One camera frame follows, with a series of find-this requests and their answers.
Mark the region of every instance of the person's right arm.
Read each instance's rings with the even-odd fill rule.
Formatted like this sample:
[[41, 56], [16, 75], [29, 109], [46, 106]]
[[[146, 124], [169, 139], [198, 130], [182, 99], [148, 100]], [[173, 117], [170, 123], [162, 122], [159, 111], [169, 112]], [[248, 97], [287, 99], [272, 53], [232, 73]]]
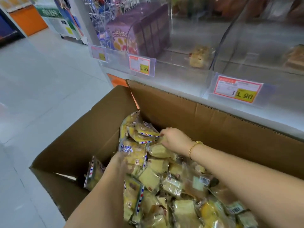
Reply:
[[[188, 157], [195, 144], [174, 128], [162, 130], [163, 145]], [[304, 181], [203, 144], [194, 146], [191, 159], [205, 167], [272, 227], [304, 226]]]

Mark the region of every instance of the price tag holder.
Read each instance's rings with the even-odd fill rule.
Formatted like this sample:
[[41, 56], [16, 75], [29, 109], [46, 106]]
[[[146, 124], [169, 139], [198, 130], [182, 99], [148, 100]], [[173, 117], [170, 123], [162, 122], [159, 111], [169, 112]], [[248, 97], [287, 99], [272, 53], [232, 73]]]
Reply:
[[219, 75], [213, 93], [227, 98], [253, 103], [262, 86], [263, 83]]
[[91, 50], [91, 55], [93, 58], [96, 58], [103, 62], [108, 62], [107, 48], [96, 45], [89, 45], [89, 48]]
[[150, 75], [150, 59], [129, 55], [130, 69], [145, 75]]

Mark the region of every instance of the yellow price highlight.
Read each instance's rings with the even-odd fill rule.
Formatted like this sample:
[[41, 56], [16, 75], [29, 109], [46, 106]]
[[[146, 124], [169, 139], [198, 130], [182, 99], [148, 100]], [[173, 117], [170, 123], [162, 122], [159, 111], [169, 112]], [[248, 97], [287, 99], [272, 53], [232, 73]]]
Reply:
[[99, 59], [102, 61], [106, 61], [105, 60], [105, 55], [103, 53], [99, 53]]
[[252, 103], [256, 94], [257, 94], [257, 91], [238, 89], [235, 93], [234, 98]]
[[144, 74], [149, 75], [149, 66], [140, 64], [140, 65], [139, 65], [139, 69], [140, 69], [140, 72], [141, 72], [141, 73], [144, 73]]

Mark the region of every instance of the cardboard box flap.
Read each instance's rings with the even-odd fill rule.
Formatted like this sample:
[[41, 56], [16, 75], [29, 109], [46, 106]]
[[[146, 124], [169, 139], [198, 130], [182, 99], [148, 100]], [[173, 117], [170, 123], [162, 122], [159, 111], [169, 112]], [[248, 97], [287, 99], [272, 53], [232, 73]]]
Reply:
[[32, 167], [75, 177], [86, 173], [92, 155], [103, 162], [116, 152], [121, 122], [134, 111], [130, 89], [115, 87], [40, 153]]
[[199, 103], [127, 80], [146, 120], [215, 149], [304, 179], [304, 144]]
[[88, 190], [77, 186], [75, 182], [57, 174], [33, 168], [31, 171], [49, 193], [65, 220], [89, 193]]

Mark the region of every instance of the person's right hand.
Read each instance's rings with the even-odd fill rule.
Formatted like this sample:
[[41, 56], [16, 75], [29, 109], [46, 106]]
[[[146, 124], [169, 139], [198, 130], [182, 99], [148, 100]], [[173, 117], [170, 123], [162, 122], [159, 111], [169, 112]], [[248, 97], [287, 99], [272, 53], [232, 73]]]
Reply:
[[186, 157], [188, 157], [189, 150], [195, 143], [182, 131], [172, 127], [163, 129], [161, 136], [164, 136], [162, 140], [163, 146]]

